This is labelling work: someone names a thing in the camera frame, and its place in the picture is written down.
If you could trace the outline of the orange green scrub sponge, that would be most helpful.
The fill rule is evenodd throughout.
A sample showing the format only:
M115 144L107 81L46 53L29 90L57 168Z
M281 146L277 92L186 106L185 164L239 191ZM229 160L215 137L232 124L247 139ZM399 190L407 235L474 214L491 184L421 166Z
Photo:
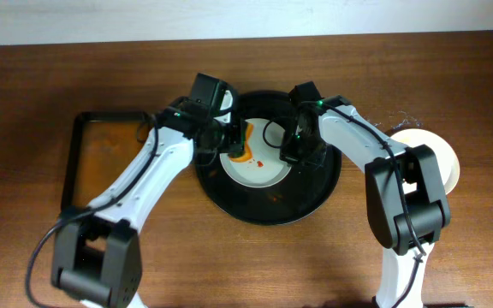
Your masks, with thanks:
M234 163L245 163L252 159L252 150L248 144L248 141L253 132L253 124L248 122L244 131L243 151L241 153L228 154L229 160Z

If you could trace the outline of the grey-white plate with sauce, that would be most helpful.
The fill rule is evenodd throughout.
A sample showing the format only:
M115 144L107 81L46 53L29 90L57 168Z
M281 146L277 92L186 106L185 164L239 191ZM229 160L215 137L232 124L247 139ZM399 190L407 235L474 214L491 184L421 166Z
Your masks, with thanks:
M233 161L227 154L220 155L220 163L226 174L238 184L250 188L271 187L282 181L290 172L291 167L280 159L280 150L268 146L263 139L272 145L280 145L285 129L276 122L263 118L247 120L253 131L246 144L250 147L252 156L243 162Z

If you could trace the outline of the white plate with sauce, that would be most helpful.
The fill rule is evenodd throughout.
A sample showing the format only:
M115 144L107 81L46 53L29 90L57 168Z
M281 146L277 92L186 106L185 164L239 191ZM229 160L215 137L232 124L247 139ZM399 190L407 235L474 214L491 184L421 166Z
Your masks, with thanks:
M452 146L439 135L420 128L408 128L394 133L391 139L410 147L429 146L436 154L446 194L451 193L460 179L460 162Z

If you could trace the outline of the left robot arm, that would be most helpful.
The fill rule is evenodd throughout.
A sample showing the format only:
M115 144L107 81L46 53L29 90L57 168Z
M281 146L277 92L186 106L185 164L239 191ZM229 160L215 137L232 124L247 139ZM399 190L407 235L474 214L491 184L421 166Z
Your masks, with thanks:
M140 233L173 179L196 156L243 151L247 125L227 82L197 74L190 93L151 116L143 147L85 208L63 213L50 283L87 307L141 307Z

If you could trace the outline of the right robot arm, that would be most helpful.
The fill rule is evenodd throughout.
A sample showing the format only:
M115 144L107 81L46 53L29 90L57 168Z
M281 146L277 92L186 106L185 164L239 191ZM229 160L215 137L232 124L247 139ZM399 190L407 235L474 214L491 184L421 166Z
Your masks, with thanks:
M289 93L292 124L280 158L306 164L328 145L365 176L367 219L383 248L378 307L420 307L425 267L451 213L437 156L428 145L395 141L365 120L344 97L323 98L313 82Z

